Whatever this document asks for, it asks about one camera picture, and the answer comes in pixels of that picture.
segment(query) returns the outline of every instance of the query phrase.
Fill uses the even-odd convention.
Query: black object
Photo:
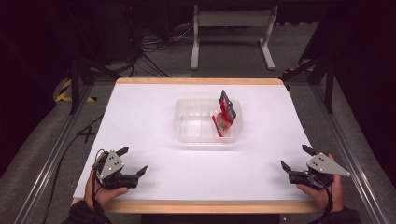
[[[117,14],[117,18],[112,21],[112,24],[105,24],[103,22],[104,18],[100,17],[100,12],[102,10],[107,10],[107,6],[96,7],[95,9],[92,9],[92,13],[88,13],[89,10],[85,7],[66,7],[58,4],[57,2],[51,1],[46,4],[46,7],[49,20],[51,21],[52,27],[54,27],[53,30],[58,36],[59,42],[62,43],[64,52],[71,64],[70,77],[72,79],[73,101],[70,114],[74,114],[77,107],[79,106],[80,101],[83,100],[80,99],[78,84],[79,78],[81,78],[84,85],[92,85],[95,81],[95,76],[93,75],[93,71],[90,69],[91,67],[114,79],[121,78],[122,76],[106,68],[104,64],[109,64],[110,60],[119,60],[120,58],[129,58],[131,62],[133,62],[134,59],[137,58],[137,55],[141,53],[139,47],[135,43],[137,41],[136,39],[138,38],[138,34],[130,33],[130,35],[132,35],[131,42],[134,43],[127,43],[129,42],[129,38],[125,37],[127,29],[125,28],[125,30],[123,30],[120,27],[114,27],[114,25],[112,25],[115,22],[118,26],[120,26],[119,23],[122,21],[122,18],[120,18],[121,12],[116,10],[118,7],[116,5],[112,5],[111,9],[109,9],[112,14]],[[128,17],[126,15],[128,12],[129,9],[124,9],[123,13],[125,14],[125,17]],[[95,27],[95,25],[92,25],[93,18],[91,18],[91,16],[88,14],[94,14],[94,17],[101,21],[101,32],[99,32],[99,30],[91,30],[91,28]],[[117,32],[110,32],[106,29],[115,29]],[[102,36],[102,38],[98,38],[99,35],[97,32],[100,34],[106,34],[106,37],[108,38],[110,38],[110,36],[118,36],[119,39],[111,40],[108,38],[103,38]],[[98,41],[99,39],[106,41],[107,44],[96,43],[95,41]],[[116,48],[114,45],[118,47],[122,46],[122,48],[129,52],[129,54],[126,55],[127,52],[121,52],[120,48]]]
[[[236,118],[236,112],[233,109],[233,102],[231,102],[228,99],[227,94],[225,93],[225,91],[221,92],[221,96],[219,99],[219,104],[221,107],[221,112],[224,113],[226,115],[226,119],[233,124],[233,121]]]
[[[122,170],[124,163],[120,156],[128,152],[128,147],[124,147],[119,151],[114,150],[104,153],[99,161],[93,166],[95,176],[98,182],[105,189],[117,189],[126,187],[135,189],[138,184],[139,178],[145,174],[147,166],[139,170],[135,175],[123,175]]]
[[[316,152],[313,148],[303,145],[303,150],[314,156],[306,165],[307,171],[292,171],[283,161],[282,168],[289,174],[291,184],[303,184],[313,189],[325,189],[332,185],[334,175],[350,175],[348,171],[332,161],[322,152]]]
[[[353,24],[359,19],[356,17],[356,8],[353,4],[329,6],[298,63],[301,64],[307,57],[311,60],[280,78],[282,81],[287,81],[315,66],[307,81],[310,85],[318,85],[327,74],[324,103],[330,114],[332,114],[333,64],[345,46],[346,40],[350,38]]]

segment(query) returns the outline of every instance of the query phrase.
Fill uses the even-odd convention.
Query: metal stand
[[[309,85],[318,85],[319,82],[323,79],[323,77],[327,74],[324,102],[327,111],[330,114],[332,114],[332,86],[334,80],[334,72],[333,72],[334,66],[332,64],[331,58],[320,57],[313,59],[297,67],[296,69],[288,72],[287,74],[283,75],[280,79],[282,81],[286,81],[289,78],[295,77],[298,74],[302,73],[303,71],[311,68],[312,66],[315,67],[307,79]]]
[[[71,75],[70,75],[70,78],[72,80],[72,99],[73,99],[72,108],[70,110],[71,115],[74,114],[76,108],[80,103],[79,90],[78,90],[79,77],[81,77],[84,85],[93,85],[95,81],[95,77],[90,72],[90,67],[94,67],[99,71],[101,71],[102,73],[114,77],[115,79],[122,77],[99,63],[96,63],[84,57],[75,56],[71,62]]]
[[[274,27],[277,6],[270,11],[199,11],[194,5],[194,42],[191,55],[191,69],[198,69],[199,58],[199,26],[264,26],[265,38],[259,39],[262,54],[269,70],[275,65],[268,49],[268,42]]]

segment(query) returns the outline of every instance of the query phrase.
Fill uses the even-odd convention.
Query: cable
[[[95,186],[95,185],[96,185],[96,177],[95,177],[95,175],[96,175],[97,172],[98,172],[98,166],[96,165],[96,158],[97,158],[98,153],[99,153],[101,150],[102,150],[102,149],[100,149],[99,151],[96,152],[95,161],[94,161],[94,163],[93,163],[94,166],[92,167],[93,173],[94,173],[94,176],[92,177],[92,188],[91,188],[92,202],[93,202],[92,207],[93,207],[93,210],[95,211],[95,213],[96,213],[98,216],[100,216],[100,217],[105,221],[105,223],[107,223],[107,224],[112,224],[111,221],[110,221],[110,219],[105,215],[103,208],[100,206],[99,202],[96,200],[96,194],[97,194],[97,193],[99,192],[99,190],[102,188],[102,186],[100,186],[98,190],[95,190],[95,188],[96,188],[96,186]]]
[[[93,163],[93,164],[95,164],[95,163],[96,163],[96,161],[98,160],[98,154],[99,154],[99,152],[101,152],[101,151],[105,152],[105,150],[104,150],[104,149],[99,149],[99,151],[97,151],[97,152],[96,152],[95,161],[94,161],[94,163]]]
[[[156,76],[156,77],[162,77],[163,75],[157,70],[157,69],[155,69],[154,67],[152,67],[147,61],[145,61],[144,59],[142,59],[142,58],[140,58],[140,60],[142,61],[142,62],[144,62],[149,68],[151,68],[152,70],[154,70],[154,71],[156,71],[159,75],[158,76]]]
[[[162,51],[162,50],[168,49],[172,45],[180,43],[181,41],[186,40],[186,39],[193,40],[192,38],[186,37],[191,34],[192,28],[193,28],[193,26],[190,26],[187,30],[182,31],[183,33],[181,35],[171,36],[170,40],[169,40],[170,43],[166,43],[162,39],[159,39],[159,38],[156,38],[154,40],[150,39],[147,42],[143,42],[141,44],[141,48],[148,49],[149,51],[145,51],[145,52],[151,53],[151,52],[154,52],[157,50]],[[155,48],[148,47],[148,45],[153,45],[153,44],[156,44],[157,46]]]
[[[154,67],[156,67],[164,76],[170,77],[165,72],[163,72],[163,70],[161,70],[145,53],[143,53],[143,57],[145,57],[147,60],[149,60],[152,63],[152,65],[154,65]]]
[[[152,73],[146,71],[146,69],[142,68],[142,66],[140,66],[138,63],[136,63],[136,65],[137,65],[140,69],[142,69],[143,71],[145,71],[147,74],[153,75],[153,76],[155,76],[155,77],[161,77],[161,76],[158,76],[158,75],[155,75],[155,74],[152,74]]]
[[[316,181],[319,182],[319,184],[326,190],[327,196],[328,196],[328,201],[327,201],[327,205],[326,208],[324,210],[324,214],[328,214],[332,211],[332,191],[329,191],[329,189],[326,187],[326,185],[323,184],[323,182],[321,182],[317,176],[314,177],[314,179],[316,179]]]
[[[44,218],[43,218],[43,224],[45,224],[46,221],[47,221],[47,216],[48,216],[49,211],[50,211],[50,205],[51,205],[51,203],[52,203],[53,193],[54,193],[54,191],[55,191],[56,181],[57,181],[57,179],[58,179],[58,174],[59,174],[59,171],[60,171],[60,169],[61,169],[62,161],[64,160],[64,155],[66,155],[67,150],[72,146],[72,144],[76,141],[76,139],[77,139],[82,133],[84,133],[87,129],[89,129],[96,121],[98,121],[99,119],[101,119],[102,117],[103,117],[103,115],[99,116],[99,118],[95,119],[93,122],[91,122],[89,125],[87,125],[84,129],[82,129],[81,131],[79,131],[79,132],[76,134],[76,136],[72,139],[72,141],[70,141],[70,143],[67,145],[66,149],[64,150],[64,153],[62,154],[62,157],[61,157],[60,160],[58,161],[58,165],[57,165],[57,168],[56,168],[56,173],[55,173],[55,177],[54,177],[54,180],[53,180],[53,183],[52,183],[52,189],[51,189],[50,196],[49,196],[49,203],[48,203],[48,205],[47,205],[46,213],[45,213]]]
[[[136,64],[136,62],[137,62],[137,57],[135,57],[134,60],[132,61],[132,69],[128,77],[131,77],[132,74],[134,73],[134,65]]]
[[[114,70],[111,70],[111,69],[109,69],[108,67],[107,67],[107,69],[108,69],[108,70],[111,70],[112,72],[115,72],[115,73],[119,74],[119,73],[121,73],[121,72],[124,72],[124,71],[128,70],[128,68],[130,68],[130,67],[132,67],[132,66],[134,66],[133,63],[127,63],[127,64],[124,65],[123,67],[116,68],[116,69],[114,69]],[[95,71],[95,70],[91,70],[91,71],[93,71],[96,75],[106,75],[105,73],[100,72],[100,71]]]

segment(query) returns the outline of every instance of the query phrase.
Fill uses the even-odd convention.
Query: floor
[[[167,49],[146,52],[167,75],[171,77],[280,77],[284,69],[296,67],[315,24],[276,26],[270,39],[270,50],[276,65],[268,71],[258,47],[255,29],[208,29],[201,36],[199,69],[190,70],[192,41],[183,37]],[[120,66],[114,63],[112,69]],[[134,66],[121,73],[128,77],[153,77],[159,72],[138,60]],[[58,96],[64,81],[54,90]],[[322,106],[323,83],[309,86],[305,74],[288,80],[290,95],[304,131],[314,148],[331,152],[337,161],[357,174],[343,178],[345,205],[361,213],[362,223],[396,223],[396,190],[376,161],[365,140],[359,124],[354,119],[342,90],[335,82],[333,115]],[[94,135],[76,136],[87,127],[96,133],[114,87],[110,77],[97,75],[89,87],[81,86],[81,94],[95,97],[85,102],[70,116],[70,102],[59,102],[26,139],[0,180],[0,223],[42,222],[49,204],[50,192],[56,174],[56,162],[67,148],[56,177],[47,223],[60,223],[66,216],[82,168],[91,150]],[[281,214],[280,223],[307,223],[320,214]],[[139,215],[108,214],[113,223],[140,223]]]

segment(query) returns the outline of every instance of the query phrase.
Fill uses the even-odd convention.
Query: plastic tray
[[[181,99],[176,102],[175,130],[184,143],[233,143],[242,131],[242,110],[231,99],[236,118],[227,133],[220,137],[212,116],[221,112],[219,99]]]

